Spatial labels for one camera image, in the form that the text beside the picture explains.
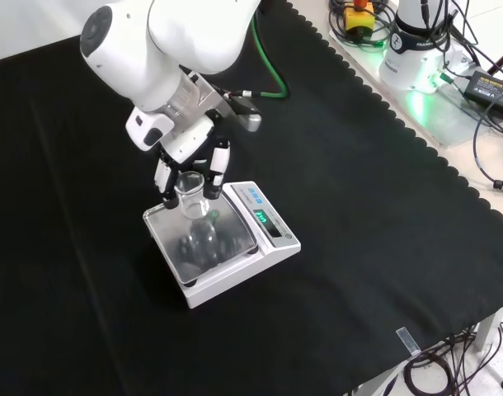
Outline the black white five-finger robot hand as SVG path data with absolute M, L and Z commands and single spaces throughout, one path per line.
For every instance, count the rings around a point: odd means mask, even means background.
M 229 140 L 216 130 L 222 120 L 219 111 L 212 109 L 182 132 L 174 132 L 173 122 L 164 114 L 149 115 L 138 108 L 131 112 L 126 130 L 138 149 L 160 147 L 154 183 L 167 209 L 178 206 L 178 176 L 188 171 L 204 177 L 203 197 L 219 198 L 230 159 Z

